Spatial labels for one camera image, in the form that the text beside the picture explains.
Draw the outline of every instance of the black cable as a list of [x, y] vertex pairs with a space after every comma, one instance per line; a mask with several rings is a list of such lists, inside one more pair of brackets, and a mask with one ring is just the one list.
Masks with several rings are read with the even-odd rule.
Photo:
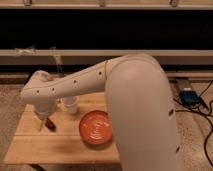
[[[207, 160], [209, 161], [210, 165], [213, 167], [213, 161], [211, 161], [210, 156], [208, 154], [208, 150], [207, 150], [208, 140], [211, 137], [211, 135], [213, 134], [213, 124], [212, 124], [211, 120], [208, 118], [208, 117], [212, 117], [211, 113], [204, 114], [203, 112], [200, 111], [199, 107], [198, 107], [198, 111], [195, 111], [193, 109], [188, 108], [187, 106], [184, 106], [182, 103], [180, 103], [176, 99], [174, 99], [174, 101], [177, 102], [178, 104], [180, 104], [181, 106], [188, 109], [188, 110], [175, 110], [175, 112], [191, 112], [191, 113], [202, 116], [203, 118], [205, 118], [208, 121], [211, 129], [210, 129], [208, 135], [205, 137], [205, 140], [204, 140], [204, 143], [203, 143], [203, 148], [204, 148], [204, 153], [205, 153]], [[213, 103], [213, 100], [211, 100], [210, 103], [209, 103], [211, 111], [212, 111], [212, 103]]]
[[183, 106], [184, 108], [188, 109], [190, 112], [192, 113], [197, 113], [197, 114], [200, 114], [200, 115], [204, 115], [204, 116], [208, 116], [208, 117], [213, 117], [213, 115], [211, 115], [210, 112], [212, 112], [212, 103], [213, 103], [213, 100], [210, 101], [210, 110], [209, 110], [209, 113], [203, 113], [203, 112], [199, 112], [199, 111], [196, 111], [194, 110], [194, 108], [190, 108], [188, 106], [185, 106], [183, 105], [181, 102], [179, 102], [178, 100], [176, 100], [175, 98], [173, 99], [176, 103], [178, 103], [179, 105]]
[[212, 83], [213, 83], [213, 80], [211, 80], [209, 85], [200, 93], [199, 97], [201, 97], [209, 89], [209, 87], [212, 85]]

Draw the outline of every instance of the black wall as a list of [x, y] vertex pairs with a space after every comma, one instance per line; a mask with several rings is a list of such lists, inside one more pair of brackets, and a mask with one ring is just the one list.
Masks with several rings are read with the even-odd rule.
[[0, 49], [213, 49], [213, 11], [0, 10]]

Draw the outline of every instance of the wooden table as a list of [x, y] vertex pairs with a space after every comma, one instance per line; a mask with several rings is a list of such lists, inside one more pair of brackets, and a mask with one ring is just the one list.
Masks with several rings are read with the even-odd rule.
[[[196, 91], [202, 92], [208, 83], [194, 83]], [[213, 97], [213, 87], [204, 95], [208, 102]], [[106, 111], [103, 93], [79, 97], [79, 111], [69, 114], [62, 104], [51, 119], [57, 125], [56, 133], [43, 128], [38, 132], [37, 118], [32, 106], [27, 105], [15, 132], [4, 162], [6, 164], [30, 164], [43, 170], [37, 164], [96, 164], [119, 163], [119, 155], [114, 142], [107, 146], [92, 148], [84, 144], [79, 136], [78, 124], [83, 114], [91, 110]], [[177, 113], [178, 130], [186, 171], [210, 171], [211, 166], [203, 152], [203, 141], [209, 131], [208, 123], [191, 113]], [[209, 140], [208, 151], [213, 156], [213, 137]]]
[[79, 97], [79, 111], [69, 114], [63, 104], [51, 120], [57, 131], [46, 127], [38, 131], [38, 119], [31, 105], [27, 105], [5, 157], [6, 164], [80, 164], [118, 163], [119, 156], [114, 142], [89, 147], [82, 142], [78, 131], [80, 118], [91, 110], [106, 111], [103, 93]]

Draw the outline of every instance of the screw hole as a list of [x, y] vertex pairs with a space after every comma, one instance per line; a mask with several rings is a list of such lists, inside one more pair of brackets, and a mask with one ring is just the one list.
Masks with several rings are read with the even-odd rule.
[[180, 146], [177, 147], [177, 149], [175, 150], [175, 153], [177, 154], [179, 153], [179, 151], [180, 151]]
[[169, 111], [169, 116], [172, 116], [174, 114], [174, 109]]

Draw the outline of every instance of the power adapter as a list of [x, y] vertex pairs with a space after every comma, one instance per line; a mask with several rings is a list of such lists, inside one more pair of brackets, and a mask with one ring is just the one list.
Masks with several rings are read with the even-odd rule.
[[179, 97], [184, 106], [194, 106], [200, 103], [200, 98], [192, 88], [187, 78], [176, 79]]

